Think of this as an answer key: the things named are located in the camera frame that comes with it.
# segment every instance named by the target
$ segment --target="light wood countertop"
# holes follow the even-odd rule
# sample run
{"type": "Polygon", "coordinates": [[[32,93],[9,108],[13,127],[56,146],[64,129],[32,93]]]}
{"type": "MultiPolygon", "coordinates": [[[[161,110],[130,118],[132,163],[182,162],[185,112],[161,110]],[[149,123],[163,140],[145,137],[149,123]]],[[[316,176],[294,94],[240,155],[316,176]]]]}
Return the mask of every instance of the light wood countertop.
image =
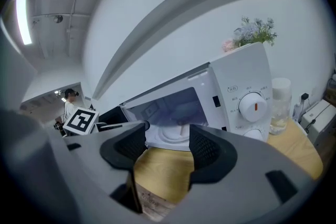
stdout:
{"type": "MultiPolygon", "coordinates": [[[[321,158],[292,120],[282,134],[270,134],[267,143],[298,164],[313,179],[321,175],[321,158]]],[[[193,170],[194,159],[191,152],[154,147],[145,151],[134,166],[136,183],[175,204],[187,194],[189,176],[193,170]]]]}

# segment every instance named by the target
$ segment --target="fluorescent light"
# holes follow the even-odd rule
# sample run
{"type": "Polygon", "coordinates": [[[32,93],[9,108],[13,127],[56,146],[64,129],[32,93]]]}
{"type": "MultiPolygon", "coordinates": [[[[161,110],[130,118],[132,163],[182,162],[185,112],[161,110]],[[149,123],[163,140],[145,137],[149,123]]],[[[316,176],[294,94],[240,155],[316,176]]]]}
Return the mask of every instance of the fluorescent light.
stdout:
{"type": "Polygon", "coordinates": [[[24,45],[32,43],[28,30],[26,0],[16,0],[16,17],[24,45]]]}

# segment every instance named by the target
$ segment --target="white shirt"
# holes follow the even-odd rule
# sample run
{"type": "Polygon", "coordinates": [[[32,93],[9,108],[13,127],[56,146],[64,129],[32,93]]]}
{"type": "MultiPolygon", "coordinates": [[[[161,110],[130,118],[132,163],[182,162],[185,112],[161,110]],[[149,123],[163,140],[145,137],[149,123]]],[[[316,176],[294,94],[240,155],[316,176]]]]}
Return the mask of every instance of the white shirt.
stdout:
{"type": "Polygon", "coordinates": [[[75,112],[76,106],[74,104],[71,104],[70,102],[65,102],[65,108],[64,108],[64,122],[67,121],[68,118],[75,112]]]}

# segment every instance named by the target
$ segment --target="white microwave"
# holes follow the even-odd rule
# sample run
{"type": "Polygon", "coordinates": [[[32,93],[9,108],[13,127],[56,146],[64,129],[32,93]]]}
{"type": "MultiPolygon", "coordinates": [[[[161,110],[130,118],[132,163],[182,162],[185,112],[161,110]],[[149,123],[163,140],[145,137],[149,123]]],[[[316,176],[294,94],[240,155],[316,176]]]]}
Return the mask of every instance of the white microwave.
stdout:
{"type": "Polygon", "coordinates": [[[189,151],[189,125],[267,141],[272,86],[262,43],[245,45],[120,105],[128,121],[147,120],[146,145],[189,151]]]}

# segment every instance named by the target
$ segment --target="flowers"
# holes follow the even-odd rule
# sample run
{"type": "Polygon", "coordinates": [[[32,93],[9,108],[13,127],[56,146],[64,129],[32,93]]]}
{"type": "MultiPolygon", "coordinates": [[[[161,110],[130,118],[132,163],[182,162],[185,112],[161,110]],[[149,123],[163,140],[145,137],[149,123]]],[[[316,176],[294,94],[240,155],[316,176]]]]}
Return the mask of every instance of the flowers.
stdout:
{"type": "Polygon", "coordinates": [[[271,46],[274,45],[277,33],[271,32],[274,28],[274,21],[272,18],[268,18],[267,23],[264,23],[258,18],[252,23],[248,17],[242,17],[242,21],[242,27],[239,27],[234,31],[233,39],[230,39],[223,44],[223,50],[225,52],[255,42],[264,43],[267,41],[271,46]]]}

